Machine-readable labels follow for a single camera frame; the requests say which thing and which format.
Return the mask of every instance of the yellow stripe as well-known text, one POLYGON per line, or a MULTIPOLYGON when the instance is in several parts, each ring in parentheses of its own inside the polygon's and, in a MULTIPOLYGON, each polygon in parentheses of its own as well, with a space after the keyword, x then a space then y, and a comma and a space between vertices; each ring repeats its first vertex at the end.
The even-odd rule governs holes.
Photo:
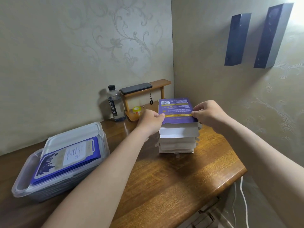
POLYGON ((166 105, 162 105, 162 106, 171 106, 171 105, 188 105, 188 103, 166 104, 166 105))
POLYGON ((165 115, 165 118, 171 118, 171 117, 189 117, 191 114, 170 114, 165 115))

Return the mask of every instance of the white cable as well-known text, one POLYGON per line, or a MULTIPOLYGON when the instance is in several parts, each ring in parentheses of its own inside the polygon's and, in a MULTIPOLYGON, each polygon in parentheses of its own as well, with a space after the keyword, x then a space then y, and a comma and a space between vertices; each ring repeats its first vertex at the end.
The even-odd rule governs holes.
POLYGON ((247 203, 246 203, 245 195, 244 195, 244 193, 243 193, 242 185, 243 185, 243 176, 241 177, 240 190, 241 190, 241 194, 242 194, 242 196, 243 196, 244 203, 245 203, 245 209, 246 209, 246 225, 247 225, 247 228, 249 228, 249 225, 248 225, 248 208, 247 208, 247 203))
POLYGON ((236 199, 237 199, 237 185, 234 182, 234 200, 232 203, 232 212, 233 212, 233 216, 234 216, 234 224, 233 224, 234 228, 236 228, 236 225, 237 225, 237 218, 235 217, 235 212, 234 212, 234 208, 233 208, 236 199))

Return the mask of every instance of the white label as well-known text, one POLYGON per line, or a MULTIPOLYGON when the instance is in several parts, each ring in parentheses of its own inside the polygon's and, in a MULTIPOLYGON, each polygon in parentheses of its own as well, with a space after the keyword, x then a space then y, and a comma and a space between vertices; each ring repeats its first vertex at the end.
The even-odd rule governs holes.
POLYGON ((83 141, 67 147, 64 154, 63 166, 77 162, 78 160, 83 160, 86 154, 86 143, 86 141, 83 141))

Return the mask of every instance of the water bottle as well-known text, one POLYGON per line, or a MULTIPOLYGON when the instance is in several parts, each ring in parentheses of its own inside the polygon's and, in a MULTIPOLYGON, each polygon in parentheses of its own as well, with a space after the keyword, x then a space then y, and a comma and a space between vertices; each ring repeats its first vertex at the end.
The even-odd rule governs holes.
POLYGON ((115 90, 115 85, 109 85, 109 92, 107 98, 112 110, 112 114, 115 122, 121 122, 127 118, 123 101, 120 96, 120 92, 115 90))

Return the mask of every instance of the left hand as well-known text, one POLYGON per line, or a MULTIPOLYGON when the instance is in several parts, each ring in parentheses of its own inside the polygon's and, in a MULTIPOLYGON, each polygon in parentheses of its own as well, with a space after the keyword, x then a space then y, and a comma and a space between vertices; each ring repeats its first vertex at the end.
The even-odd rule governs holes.
POLYGON ((147 136, 151 136, 159 131, 164 119, 165 114, 159 115, 157 112, 147 109, 140 116, 137 128, 142 130, 143 133, 146 133, 147 136))

